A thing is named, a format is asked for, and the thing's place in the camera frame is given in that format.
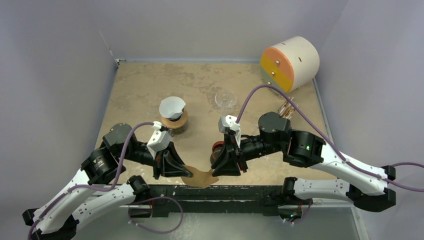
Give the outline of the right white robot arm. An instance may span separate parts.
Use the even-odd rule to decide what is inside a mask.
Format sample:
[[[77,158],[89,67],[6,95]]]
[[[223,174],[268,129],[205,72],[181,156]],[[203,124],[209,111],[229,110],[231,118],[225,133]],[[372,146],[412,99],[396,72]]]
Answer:
[[[280,193],[269,193],[264,204],[300,204],[313,198],[342,200],[368,212],[382,212],[396,204],[396,192],[388,181],[396,178],[394,167],[372,166],[349,156],[339,156],[321,137],[295,130],[291,121],[275,112],[258,120],[258,135],[241,134],[236,117],[223,116],[218,128],[224,135],[210,155],[212,175],[239,176],[248,169],[247,162],[274,153],[299,168],[312,168],[334,176],[333,180],[308,180],[286,177]]]

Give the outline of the brown paper coffee filter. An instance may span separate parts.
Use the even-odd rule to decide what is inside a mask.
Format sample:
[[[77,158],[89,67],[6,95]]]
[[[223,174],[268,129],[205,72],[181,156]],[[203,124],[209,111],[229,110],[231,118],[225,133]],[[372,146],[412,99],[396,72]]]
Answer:
[[[183,167],[192,173],[192,177],[181,177],[182,182],[190,187],[204,189],[219,181],[218,177],[212,175],[214,171],[213,169],[209,169],[208,171],[201,171],[189,165],[183,165]]]

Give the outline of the white paper coffee filter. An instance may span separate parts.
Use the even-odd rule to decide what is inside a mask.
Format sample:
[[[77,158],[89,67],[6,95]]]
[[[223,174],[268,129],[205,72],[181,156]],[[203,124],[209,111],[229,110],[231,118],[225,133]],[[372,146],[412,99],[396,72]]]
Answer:
[[[169,118],[175,113],[181,113],[186,106],[185,101],[177,96],[169,96],[163,99],[159,104],[159,114],[162,117]]]

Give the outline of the blue ribbed glass dripper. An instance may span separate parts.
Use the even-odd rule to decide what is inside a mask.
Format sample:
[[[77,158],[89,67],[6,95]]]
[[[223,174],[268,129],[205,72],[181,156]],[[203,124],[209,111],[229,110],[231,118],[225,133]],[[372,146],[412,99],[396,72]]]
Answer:
[[[171,122],[176,122],[182,117],[183,114],[184,114],[183,112],[178,112],[168,117],[167,119]]]

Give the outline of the red and black pitcher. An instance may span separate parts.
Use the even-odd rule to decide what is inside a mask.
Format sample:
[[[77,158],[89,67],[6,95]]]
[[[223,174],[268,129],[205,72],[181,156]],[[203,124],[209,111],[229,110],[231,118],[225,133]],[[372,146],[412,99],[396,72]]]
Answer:
[[[211,163],[211,168],[215,169],[221,161],[221,150],[224,146],[224,142],[223,141],[217,141],[213,144],[212,146],[212,153],[210,155],[210,163]]]

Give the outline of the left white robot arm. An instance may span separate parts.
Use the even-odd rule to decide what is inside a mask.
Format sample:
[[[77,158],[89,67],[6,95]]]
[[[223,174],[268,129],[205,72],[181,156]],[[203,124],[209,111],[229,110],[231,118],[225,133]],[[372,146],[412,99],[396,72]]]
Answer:
[[[142,205],[155,200],[140,175],[118,184],[125,171],[124,160],[153,168],[155,179],[188,177],[171,141],[169,130],[158,121],[148,122],[153,129],[148,142],[138,141],[136,128],[126,123],[114,125],[103,136],[100,147],[81,164],[71,181],[48,203],[27,209],[22,217],[30,227],[29,240],[70,240],[89,222],[124,205]]]

